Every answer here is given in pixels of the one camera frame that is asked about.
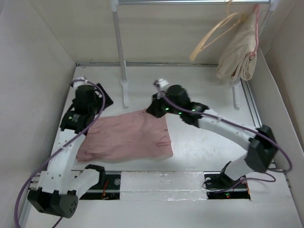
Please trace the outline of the pink trousers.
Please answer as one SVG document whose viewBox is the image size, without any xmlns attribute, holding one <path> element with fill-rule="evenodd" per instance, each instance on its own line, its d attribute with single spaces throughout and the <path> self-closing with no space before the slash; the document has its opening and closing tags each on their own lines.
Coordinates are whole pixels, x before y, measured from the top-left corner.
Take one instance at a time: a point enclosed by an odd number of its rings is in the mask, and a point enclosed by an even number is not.
<svg viewBox="0 0 304 228">
<path fill-rule="evenodd" d="M 173 156 L 165 117 L 145 110 L 101 117 L 88 130 L 79 147 L 78 162 L 166 159 Z"/>
</svg>

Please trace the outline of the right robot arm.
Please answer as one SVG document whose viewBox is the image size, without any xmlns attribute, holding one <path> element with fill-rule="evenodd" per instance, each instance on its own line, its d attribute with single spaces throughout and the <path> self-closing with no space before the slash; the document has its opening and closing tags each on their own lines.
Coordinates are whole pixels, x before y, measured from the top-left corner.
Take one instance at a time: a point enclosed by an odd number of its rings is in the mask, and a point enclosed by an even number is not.
<svg viewBox="0 0 304 228">
<path fill-rule="evenodd" d="M 154 82 L 157 93 L 147 113 L 161 118 L 166 114 L 178 115 L 181 120 L 197 128 L 214 132 L 238 144 L 246 153 L 229 161 L 220 173 L 207 178 L 203 186 L 208 190 L 224 191 L 245 182 L 252 172 L 266 173 L 277 153 L 274 135 L 270 127 L 250 128 L 222 118 L 207 105 L 193 102 L 181 85 L 169 85 L 166 80 Z"/>
</svg>

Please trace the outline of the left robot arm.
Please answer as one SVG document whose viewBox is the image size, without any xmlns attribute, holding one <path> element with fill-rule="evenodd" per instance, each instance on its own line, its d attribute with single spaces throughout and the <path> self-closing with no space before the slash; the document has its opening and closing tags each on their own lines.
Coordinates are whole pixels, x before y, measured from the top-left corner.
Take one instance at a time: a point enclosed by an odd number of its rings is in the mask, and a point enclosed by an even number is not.
<svg viewBox="0 0 304 228">
<path fill-rule="evenodd" d="M 72 173 L 77 151 L 89 128 L 101 112 L 113 104 L 101 84 L 85 79 L 71 83 L 75 86 L 75 98 L 64 114 L 59 126 L 59 143 L 40 173 L 38 186 L 29 190 L 27 199 L 40 213 L 70 218 L 74 215 L 79 199 L 92 187 L 101 188 L 106 183 L 105 169 L 89 164 L 79 175 Z"/>
</svg>

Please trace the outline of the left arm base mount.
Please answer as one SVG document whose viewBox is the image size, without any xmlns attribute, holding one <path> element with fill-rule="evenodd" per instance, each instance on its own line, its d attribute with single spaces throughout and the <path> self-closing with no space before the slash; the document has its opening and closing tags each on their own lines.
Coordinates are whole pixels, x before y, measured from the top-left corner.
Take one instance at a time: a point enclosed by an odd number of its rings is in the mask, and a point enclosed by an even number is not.
<svg viewBox="0 0 304 228">
<path fill-rule="evenodd" d="M 120 186 L 121 172 L 106 172 L 104 182 L 92 186 L 80 200 L 119 200 Z"/>
</svg>

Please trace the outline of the beige wooden hanger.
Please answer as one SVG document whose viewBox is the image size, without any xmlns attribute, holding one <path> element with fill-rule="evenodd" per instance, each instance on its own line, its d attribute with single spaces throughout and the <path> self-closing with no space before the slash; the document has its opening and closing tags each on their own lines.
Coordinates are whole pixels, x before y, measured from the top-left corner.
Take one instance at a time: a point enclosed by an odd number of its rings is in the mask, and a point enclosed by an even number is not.
<svg viewBox="0 0 304 228">
<path fill-rule="evenodd" d="M 197 44 L 194 48 L 192 53 L 189 56 L 191 62 L 197 58 L 199 53 L 203 50 L 214 44 L 216 41 L 221 39 L 223 36 L 228 34 L 232 31 L 235 27 L 242 24 L 246 19 L 247 16 L 243 12 L 231 12 L 230 5 L 232 4 L 233 0 L 229 0 L 227 2 L 227 6 L 225 9 L 226 16 L 220 22 L 218 22 Z"/>
</svg>

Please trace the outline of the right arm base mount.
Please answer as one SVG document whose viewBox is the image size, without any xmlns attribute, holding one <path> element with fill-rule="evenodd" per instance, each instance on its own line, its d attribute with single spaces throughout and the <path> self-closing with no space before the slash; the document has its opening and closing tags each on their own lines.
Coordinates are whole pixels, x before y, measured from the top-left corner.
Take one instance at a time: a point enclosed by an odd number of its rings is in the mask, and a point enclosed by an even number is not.
<svg viewBox="0 0 304 228">
<path fill-rule="evenodd" d="M 208 200 L 238 200 L 251 199 L 246 182 L 233 180 L 224 183 L 219 179 L 219 172 L 205 172 L 202 187 L 206 190 Z"/>
</svg>

